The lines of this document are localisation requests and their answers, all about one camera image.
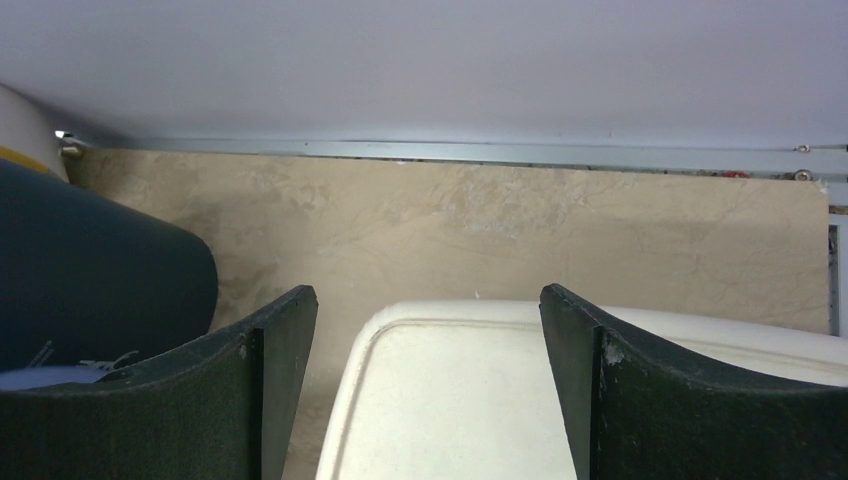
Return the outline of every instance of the marble surface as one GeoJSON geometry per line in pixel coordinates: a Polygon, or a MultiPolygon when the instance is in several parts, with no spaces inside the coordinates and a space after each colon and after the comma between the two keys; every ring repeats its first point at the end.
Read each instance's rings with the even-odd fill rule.
{"type": "Polygon", "coordinates": [[[69,173],[209,244],[213,329],[315,286],[284,478],[313,478],[353,338],[401,300],[534,300],[558,282],[605,305],[827,332],[827,197],[814,183],[111,150],[69,173]]]}

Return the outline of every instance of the yellow stripe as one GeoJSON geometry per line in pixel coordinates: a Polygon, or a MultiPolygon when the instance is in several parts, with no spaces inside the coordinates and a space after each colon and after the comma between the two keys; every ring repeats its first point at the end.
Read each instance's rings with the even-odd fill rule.
{"type": "Polygon", "coordinates": [[[18,165],[27,168],[31,168],[39,173],[52,173],[49,168],[47,168],[45,165],[42,165],[40,162],[33,160],[32,158],[24,155],[21,152],[12,150],[11,148],[6,148],[3,145],[0,145],[0,158],[9,160],[12,163],[17,163],[18,165]]]}

